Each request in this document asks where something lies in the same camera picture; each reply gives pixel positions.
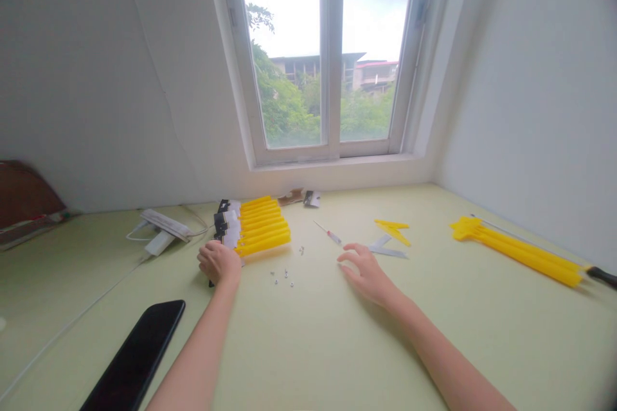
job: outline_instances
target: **white wall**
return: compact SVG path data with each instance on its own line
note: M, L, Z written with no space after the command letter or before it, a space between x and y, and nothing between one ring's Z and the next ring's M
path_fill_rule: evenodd
M84 211L433 176L435 149L252 170L216 5L225 19L220 0L1 0L0 158L30 162Z
M617 0L492 0L438 183L617 271Z

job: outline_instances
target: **yellow plastic tube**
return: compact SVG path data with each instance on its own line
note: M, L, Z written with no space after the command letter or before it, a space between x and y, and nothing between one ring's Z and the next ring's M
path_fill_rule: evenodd
M280 245L291 242L291 232L287 231L281 234L277 234L271 238L265 239L263 241L259 241L258 243L252 245L246 245L236 248L236 252L240 257L244 257L247 255L254 254L255 252L260 252L262 250L272 249L273 247L278 247Z
M409 228L406 223L387 222L385 220L375 220L375 223L381 223L382 225L389 226L390 228Z
M407 238L403 236L399 231L395 230L394 228L390 228L389 226L384 225L383 223L377 223L377 226L380 227L383 231L388 233L393 238L401 241L404 245L411 246L411 243L407 240Z
M261 222L256 222L256 223L247 223L247 224L242 224L242 233L246 233L247 231L252 231L252 230L256 230L268 225L272 225L274 223L287 223L285 221L285 219L282 216L278 216L278 217L274 217L274 218L270 218L268 220L262 220Z
M502 254L507 255L516 261L533 268L534 270L565 284L568 287L575 287L578 285L583 277L564 267L560 267L542 257L539 257L531 252L520 249L519 247L505 243L502 240L492 238L487 235L480 236L479 238L482 244L500 251Z
M259 223L264 220L269 220L270 218L276 218L280 216L281 216L281 211L277 210L274 212L268 212L267 214L259 214L251 218L244 218L244 219L241 218L240 223L242 224L242 228L244 228L244 225L252 225L254 223Z
M253 215L259 215L268 211L280 210L280 207L276 203L276 201L266 202L265 205L257 205L256 207L251 207L249 209L243 209L240 211L240 217L245 218Z
M543 259L545 259L546 261L549 261L555 265L558 265L560 267L565 268L566 270L570 270L573 272L579 272L582 270L582 267L580 265L577 265L574 262L570 262L566 259L562 259L559 256L556 256L555 254L551 254L550 252L546 252L543 249L540 249L534 245L531 245L529 243L523 242L523 241L519 241L518 239L515 239L511 236L507 236L505 234L501 234L500 232L497 232L495 230L486 228L484 226L482 226L482 230L481 232L483 232L484 234L486 234L487 236L490 236L491 238L495 238L495 239L499 239L509 245L513 245L514 247L517 247L521 250L525 250L527 252L531 252L532 254L535 254L538 257L541 257Z
M252 206L261 204L262 202L268 202L269 200L272 200L270 196L264 196L262 198L253 199L252 201L249 201L249 202L244 202L243 204L240 205L240 210L249 209Z
M238 247L255 244L261 240L272 238L273 236L277 236L278 234L282 234L284 232L290 232L289 226L287 226L287 224L285 224L284 227L277 227L269 232L258 232L252 236L249 236L248 238L242 238L241 240L238 240Z
M582 276L578 273L580 267L575 263L500 232L487 229L482 226L482 220L479 218L461 217L458 223L452 224L451 227L454 229L452 235L454 239L479 241L568 287L575 287L582 280Z
M267 233L267 232L276 231L276 230L282 231L284 229L289 229L289 226L287 225L287 222L285 220L282 222L275 222L269 225L264 225L261 228L253 228L250 230L241 229L240 235L242 239L246 239L246 238L253 238L255 236L261 236L262 234Z

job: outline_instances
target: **green foliage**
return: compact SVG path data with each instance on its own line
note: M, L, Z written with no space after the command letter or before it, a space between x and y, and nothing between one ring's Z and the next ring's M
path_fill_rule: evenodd
M385 93L370 94L362 90L341 96L341 141L387 138L394 102L395 86Z
M249 3L246 6L246 14L249 18L249 27L252 30L265 26L270 32L274 33L273 15L268 9Z
M261 6L246 6L252 30L261 26L274 33L273 15ZM269 148L311 146L321 140L321 79L296 76L294 85L254 41L253 61L262 105L265 137ZM394 101L394 85L383 94L362 90L341 91L341 140L379 139L388 136Z
M253 60L268 147L319 144L320 117L307 111L300 89L287 79L255 42Z

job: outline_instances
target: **building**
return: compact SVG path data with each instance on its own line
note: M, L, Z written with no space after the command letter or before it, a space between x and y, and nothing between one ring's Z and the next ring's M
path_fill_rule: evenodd
M366 53L343 53L343 80L348 90L353 88L353 76L358 59ZM303 74L315 77L319 74L320 56L278 57L270 61L285 73L287 78L298 85Z
M398 61L360 61L353 71L353 90L384 93L397 79Z
M347 90L384 92L397 78L398 61L358 61L366 53L343 53L343 81ZM299 85L303 76L319 74L320 56L271 58L287 78Z

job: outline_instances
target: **desk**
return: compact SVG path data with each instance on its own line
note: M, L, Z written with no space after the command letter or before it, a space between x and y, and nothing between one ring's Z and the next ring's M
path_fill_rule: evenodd
M480 244L454 241L448 225L476 213L576 257L430 184L324 193L321 204L284 207L291 245L243 269L215 410L445 409L397 327L353 293L335 262L341 249L313 223L369 244L383 235L374 218L410 225L410 248L387 244L409 260L377 259L516 407L578 411L605 403L615 383L617 293L600 283L566 288ZM216 205L193 209L211 223ZM202 227L181 207L157 210ZM124 238L138 222L137 211L81 216L0 255L0 315L8 321L0 333L1 390L144 256L145 243ZM143 311L184 299L144 409L210 299L195 259L209 236L177 241L131 273L55 342L0 408L78 410Z

